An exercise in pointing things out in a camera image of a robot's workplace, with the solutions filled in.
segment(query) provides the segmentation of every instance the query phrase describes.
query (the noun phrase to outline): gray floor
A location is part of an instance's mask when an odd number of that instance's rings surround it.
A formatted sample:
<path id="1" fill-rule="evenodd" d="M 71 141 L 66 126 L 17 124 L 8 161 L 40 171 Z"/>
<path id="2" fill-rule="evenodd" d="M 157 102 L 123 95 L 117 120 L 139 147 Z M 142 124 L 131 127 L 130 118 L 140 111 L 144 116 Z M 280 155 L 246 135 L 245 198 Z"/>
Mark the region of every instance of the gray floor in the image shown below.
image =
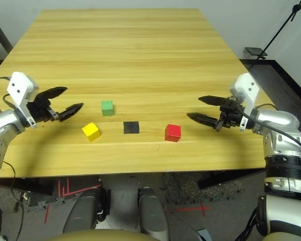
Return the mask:
<path id="1" fill-rule="evenodd" d="M 301 101 L 288 85 L 270 66 L 254 66 L 251 69 L 260 86 L 281 110 L 295 114 L 301 121 Z M 244 229 L 248 218 L 256 207 L 257 197 L 263 193 L 264 174 L 244 179 L 245 192 L 236 195 L 233 200 L 207 202 L 210 209 L 205 211 L 174 211 L 176 205 L 167 204 L 165 192 L 161 189 L 160 174 L 104 175 L 101 176 L 105 188 L 112 190 L 111 214 L 97 228 L 123 228 L 137 231 L 137 189 L 149 185 L 159 196 L 167 209 L 171 240 L 196 241 L 194 230 L 206 228 L 213 240 L 234 240 Z M 52 206 L 49 217 L 44 224 L 45 211 L 25 214 L 24 228 L 20 240 L 44 240 L 62 232 L 62 227 L 74 201 Z M 181 207 L 199 207 L 199 204 Z M 4 211 L 3 233 L 14 240 L 20 223 L 20 213 Z M 262 240 L 262 236 L 253 230 L 249 241 Z"/>

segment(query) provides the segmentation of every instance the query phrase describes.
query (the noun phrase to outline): black tripod stand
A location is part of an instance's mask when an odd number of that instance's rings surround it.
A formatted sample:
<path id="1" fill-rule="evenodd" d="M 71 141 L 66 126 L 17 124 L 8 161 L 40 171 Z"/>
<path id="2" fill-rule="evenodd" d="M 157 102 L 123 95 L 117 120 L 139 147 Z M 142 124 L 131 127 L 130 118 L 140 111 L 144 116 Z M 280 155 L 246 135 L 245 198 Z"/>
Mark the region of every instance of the black tripod stand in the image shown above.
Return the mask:
<path id="1" fill-rule="evenodd" d="M 279 33 L 282 31 L 282 29 L 286 26 L 286 24 L 289 22 L 289 20 L 291 19 L 291 22 L 294 20 L 296 14 L 298 11 L 301 10 L 301 0 L 298 4 L 294 5 L 292 8 L 292 12 L 289 15 L 289 17 L 285 20 L 285 22 L 283 23 L 283 25 L 281 26 L 281 28 L 279 28 L 279 30 L 276 32 L 276 34 L 273 36 L 273 38 L 271 39 L 271 41 L 266 45 L 266 47 L 262 50 L 262 52 L 257 56 L 256 60 L 263 58 L 263 54 L 265 53 L 265 51 L 267 50 L 267 48 L 271 45 L 271 43 L 275 40 L 275 38 L 279 35 Z"/>

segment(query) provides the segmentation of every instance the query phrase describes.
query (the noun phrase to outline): wooden table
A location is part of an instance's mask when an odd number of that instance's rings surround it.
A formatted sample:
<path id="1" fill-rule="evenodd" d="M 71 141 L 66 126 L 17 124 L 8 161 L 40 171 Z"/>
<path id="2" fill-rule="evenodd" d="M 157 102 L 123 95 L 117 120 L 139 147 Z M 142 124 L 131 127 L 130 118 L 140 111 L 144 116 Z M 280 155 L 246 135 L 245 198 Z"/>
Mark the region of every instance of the wooden table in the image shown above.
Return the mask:
<path id="1" fill-rule="evenodd" d="M 186 116 L 218 117 L 218 107 L 197 98 L 230 96 L 233 80 L 247 72 L 198 10 L 43 11 L 0 76 L 14 71 L 42 91 L 68 87 L 52 100 L 55 111 L 84 102 L 67 121 L 39 123 L 12 141 L 5 161 L 19 177 L 264 166 L 261 136 L 238 128 L 217 133 Z M 6 87 L 3 81 L 1 95 Z M 114 116 L 102 116 L 102 100 L 113 100 Z M 266 102 L 262 91 L 257 104 Z M 124 135 L 124 121 L 138 121 L 140 134 Z M 102 132 L 93 143 L 81 130 L 89 122 Z M 178 143 L 164 141 L 167 124 L 182 127 Z M 0 175 L 12 176 L 10 167 Z"/>

